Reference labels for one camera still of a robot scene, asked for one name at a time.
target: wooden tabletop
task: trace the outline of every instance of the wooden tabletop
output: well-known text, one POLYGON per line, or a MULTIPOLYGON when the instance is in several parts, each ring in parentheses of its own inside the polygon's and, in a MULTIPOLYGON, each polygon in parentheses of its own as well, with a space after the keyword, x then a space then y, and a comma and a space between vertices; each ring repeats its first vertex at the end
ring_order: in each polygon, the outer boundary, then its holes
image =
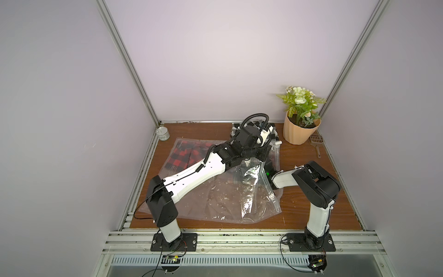
MULTIPOLYGON (((142 203, 146 197, 149 181, 158 175, 161 167, 166 161, 174 146, 176 138, 200 139, 200 140, 227 140, 231 133, 231 123, 175 123, 165 124, 169 130, 170 138, 166 141, 159 141, 148 170, 148 174, 141 191, 138 204, 142 203)), ((337 177, 325 149, 320 147, 321 158, 317 157, 315 148, 305 142, 302 145, 292 145, 283 138, 283 123, 276 123, 276 129, 282 145, 280 146, 280 167, 283 170, 293 169, 294 166, 306 164, 310 160, 316 161, 328 172, 337 177)), ((180 228, 237 228, 237 229, 304 229, 309 218, 310 202, 298 186, 285 187, 283 196, 280 199, 282 212, 263 221, 253 224, 235 224, 215 221, 192 220, 177 218, 180 228)), ((136 213, 137 217, 150 217, 142 212, 136 213)), ((133 219, 131 228, 157 228, 152 219, 133 219)), ((342 190, 331 213, 330 228, 332 230, 361 230, 361 226, 348 201, 345 192, 342 190)))

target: white wall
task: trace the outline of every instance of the white wall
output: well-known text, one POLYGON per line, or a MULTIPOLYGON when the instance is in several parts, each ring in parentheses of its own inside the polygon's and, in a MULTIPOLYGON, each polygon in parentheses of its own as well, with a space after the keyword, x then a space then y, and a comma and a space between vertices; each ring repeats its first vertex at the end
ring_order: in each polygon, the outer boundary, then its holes
POLYGON ((89 276, 154 124, 95 1, 0 6, 0 275, 89 276))
POLYGON ((397 272, 442 276, 443 2, 393 0, 320 127, 397 272))
POLYGON ((160 120, 283 119, 326 97, 377 0, 106 0, 160 120))

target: red and black checkered fabric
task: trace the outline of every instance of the red and black checkered fabric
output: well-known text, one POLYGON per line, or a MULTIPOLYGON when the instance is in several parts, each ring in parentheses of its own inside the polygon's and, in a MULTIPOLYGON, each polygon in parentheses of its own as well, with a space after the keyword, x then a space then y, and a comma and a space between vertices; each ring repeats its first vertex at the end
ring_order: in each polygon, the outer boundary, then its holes
POLYGON ((204 159, 211 145, 210 142, 182 140, 169 155, 164 168, 181 172, 204 159))

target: small metal can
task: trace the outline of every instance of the small metal can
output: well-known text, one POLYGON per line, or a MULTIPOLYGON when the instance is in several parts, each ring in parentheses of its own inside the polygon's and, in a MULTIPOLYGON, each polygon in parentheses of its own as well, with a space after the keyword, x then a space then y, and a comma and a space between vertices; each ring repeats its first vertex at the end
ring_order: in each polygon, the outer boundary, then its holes
POLYGON ((159 136, 159 140, 167 140, 169 138, 169 132, 164 126, 155 130, 155 133, 159 136))

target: clear plastic bag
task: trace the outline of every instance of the clear plastic bag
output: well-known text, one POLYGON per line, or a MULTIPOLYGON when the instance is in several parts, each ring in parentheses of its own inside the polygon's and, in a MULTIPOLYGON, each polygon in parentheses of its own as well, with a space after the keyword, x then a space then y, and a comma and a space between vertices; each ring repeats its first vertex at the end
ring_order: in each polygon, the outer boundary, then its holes
MULTIPOLYGON (((191 140, 178 138, 159 176, 165 178, 181 172, 204 158, 212 144, 222 140, 191 140)), ((279 145, 273 147, 269 158, 277 171, 279 145)), ((229 223, 256 223, 281 212, 283 190, 271 189, 263 162, 256 158, 244 160, 226 172, 208 179, 188 192, 178 203, 179 218, 229 223)), ((150 213, 146 204, 141 212, 150 213)))

